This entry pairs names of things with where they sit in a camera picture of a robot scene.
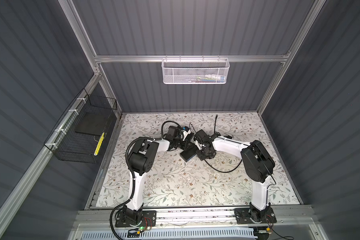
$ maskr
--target basket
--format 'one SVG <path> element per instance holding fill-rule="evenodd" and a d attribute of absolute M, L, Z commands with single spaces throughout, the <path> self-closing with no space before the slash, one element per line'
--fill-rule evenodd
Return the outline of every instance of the basket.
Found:
<path fill-rule="evenodd" d="M 163 58 L 165 84 L 225 84 L 228 76 L 227 58 Z"/>
<path fill-rule="evenodd" d="M 116 99 L 87 95 L 75 110 L 70 110 L 72 113 L 66 124 L 64 124 L 61 129 L 54 130 L 58 131 L 54 142 L 45 142 L 44 145 L 52 151 L 58 160 L 96 163 L 98 158 L 100 158 L 100 160 L 103 158 L 107 148 L 117 120 L 115 115 L 116 110 Z M 100 118 L 104 120 L 104 124 L 98 126 L 100 131 L 102 130 L 103 132 L 101 136 L 89 135 L 88 133 L 80 133 L 77 131 L 83 118 L 85 118 L 87 114 L 100 116 Z"/>

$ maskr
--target gray wall panel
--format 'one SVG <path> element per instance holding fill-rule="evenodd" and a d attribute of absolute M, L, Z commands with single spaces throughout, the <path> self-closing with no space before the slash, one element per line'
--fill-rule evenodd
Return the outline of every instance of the gray wall panel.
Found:
<path fill-rule="evenodd" d="M 0 207 L 92 75 L 57 1 L 0 1 Z M 2 239 L 67 236 L 98 167 L 52 159 Z"/>
<path fill-rule="evenodd" d="M 360 1 L 327 1 L 263 118 L 330 239 L 360 238 Z"/>
<path fill-rule="evenodd" d="M 124 112 L 256 110 L 279 63 L 231 63 L 226 84 L 164 84 L 159 63 L 103 63 Z"/>
<path fill-rule="evenodd" d="M 312 0 L 74 0 L 98 55 L 285 54 Z"/>

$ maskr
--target floral tablecloth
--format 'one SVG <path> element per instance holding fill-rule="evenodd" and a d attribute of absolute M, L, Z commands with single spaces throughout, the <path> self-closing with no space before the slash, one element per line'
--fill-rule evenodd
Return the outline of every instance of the floral tablecloth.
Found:
<path fill-rule="evenodd" d="M 213 133 L 215 116 L 218 114 L 216 131 L 231 135 L 239 141 L 260 140 L 276 163 L 273 169 L 276 185 L 270 186 L 272 204 L 299 204 L 275 150 L 264 130 L 257 113 L 167 113 L 126 114 L 120 136 L 101 188 L 97 207 L 114 207 L 127 200 L 129 171 L 125 163 L 125 149 L 140 136 L 159 137 L 161 124 L 166 120 L 188 126 L 191 122 L 196 131 L 203 129 Z M 167 132 L 170 123 L 164 127 Z M 251 201 L 252 183 L 244 165 L 231 173 L 222 174 L 211 169 L 194 156 L 188 162 L 179 156 L 181 149 L 158 152 L 149 171 L 144 189 L 145 206 L 211 206 L 247 205 Z M 225 152 L 217 152 L 208 162 L 216 169 L 233 169 L 240 159 Z"/>

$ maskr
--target yellow object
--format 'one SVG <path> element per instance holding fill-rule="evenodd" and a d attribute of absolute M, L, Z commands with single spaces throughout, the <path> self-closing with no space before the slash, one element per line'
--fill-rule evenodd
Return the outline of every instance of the yellow object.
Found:
<path fill-rule="evenodd" d="M 101 135 L 101 137 L 99 138 L 99 142 L 97 143 L 97 147 L 96 147 L 96 150 L 95 150 L 95 156 L 97 156 L 99 154 L 99 151 L 100 151 L 100 147 L 101 147 L 101 144 L 104 140 L 104 137 L 105 137 L 105 134 L 103 132 L 103 134 Z"/>

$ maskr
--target white mesh basket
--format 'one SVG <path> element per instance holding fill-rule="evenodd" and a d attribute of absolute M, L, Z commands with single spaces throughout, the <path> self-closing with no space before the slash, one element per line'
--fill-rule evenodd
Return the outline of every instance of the white mesh basket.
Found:
<path fill-rule="evenodd" d="M 224 84 L 228 76 L 227 58 L 213 60 L 163 58 L 163 82 L 165 84 Z"/>

